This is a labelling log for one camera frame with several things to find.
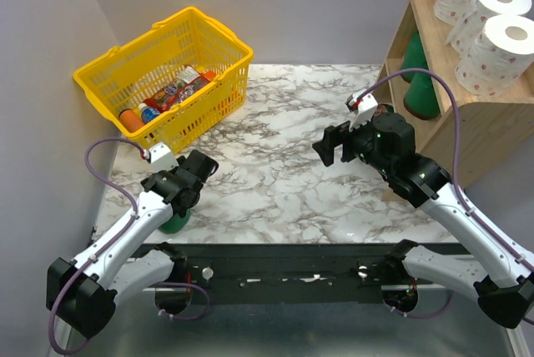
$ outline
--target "green cylinder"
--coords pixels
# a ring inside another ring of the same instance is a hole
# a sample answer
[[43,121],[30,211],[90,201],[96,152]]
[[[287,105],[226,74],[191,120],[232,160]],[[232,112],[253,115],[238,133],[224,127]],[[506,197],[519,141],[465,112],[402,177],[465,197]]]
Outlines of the green cylinder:
[[[404,61],[400,69],[406,68],[424,68],[428,69],[428,64],[426,63],[425,50],[423,49],[423,43],[421,42],[421,36],[419,33],[415,33],[408,43],[408,48],[404,54]],[[403,73],[402,78],[410,83],[416,73],[409,72]]]
[[404,108],[419,119],[432,119],[440,114],[440,106],[430,76],[416,73],[404,97]]
[[162,231],[164,234],[175,234],[179,230],[181,230],[187,221],[189,221],[189,218],[191,217],[190,210],[187,210],[185,213],[185,217],[180,218],[178,214],[174,215],[173,218],[168,220],[165,224],[161,225],[159,227],[159,230]]

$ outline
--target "white marble surface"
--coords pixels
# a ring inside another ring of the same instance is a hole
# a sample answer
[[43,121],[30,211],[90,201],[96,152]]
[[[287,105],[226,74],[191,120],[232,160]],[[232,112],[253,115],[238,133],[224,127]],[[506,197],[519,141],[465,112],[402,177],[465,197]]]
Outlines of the white marble surface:
[[[349,94],[375,81],[377,66],[252,65],[247,101],[191,147],[216,159],[192,218],[159,243],[396,243],[455,241],[409,204],[382,202],[380,176],[355,160],[324,167],[311,144],[349,115]],[[128,145],[118,147],[112,180],[137,194],[149,166]],[[110,189],[98,237],[126,210]]]

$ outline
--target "yellow basket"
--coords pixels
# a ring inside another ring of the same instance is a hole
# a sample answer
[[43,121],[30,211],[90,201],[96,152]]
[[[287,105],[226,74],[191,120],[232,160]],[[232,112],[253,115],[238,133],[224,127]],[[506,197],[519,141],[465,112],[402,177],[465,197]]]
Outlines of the yellow basket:
[[[165,142],[174,153],[193,142],[241,106],[247,88],[252,48],[225,25],[189,7],[152,25],[152,30],[122,47],[113,47],[74,73],[91,104],[144,148]],[[216,78],[170,111],[130,133],[118,120],[168,84],[185,65]]]

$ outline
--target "shelf top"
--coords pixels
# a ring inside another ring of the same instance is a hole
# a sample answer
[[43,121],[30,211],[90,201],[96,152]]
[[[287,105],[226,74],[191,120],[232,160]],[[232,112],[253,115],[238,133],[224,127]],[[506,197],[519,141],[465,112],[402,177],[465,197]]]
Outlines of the shelf top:
[[[527,73],[518,78],[514,86],[500,97],[477,96],[469,93],[457,82],[454,72],[459,62],[458,53],[450,45],[445,45],[452,26],[436,17],[435,2],[436,0],[411,0],[411,7],[425,49],[428,67],[451,87],[458,104],[534,103],[534,65],[530,66]],[[435,81],[434,86],[440,109],[444,113],[451,107],[451,101],[439,83]]]

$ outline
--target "bottle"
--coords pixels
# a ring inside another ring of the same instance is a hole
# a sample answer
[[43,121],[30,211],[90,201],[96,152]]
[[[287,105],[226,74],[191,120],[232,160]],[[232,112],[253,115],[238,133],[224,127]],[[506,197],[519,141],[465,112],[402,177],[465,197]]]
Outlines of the bottle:
[[141,114],[141,119],[145,123],[149,123],[153,119],[156,119],[159,115],[161,115],[161,112],[158,111],[154,107],[149,107],[145,103],[141,103],[139,105],[139,113]]
[[141,118],[131,109],[125,109],[118,115],[120,123],[130,132],[137,132],[144,126]]

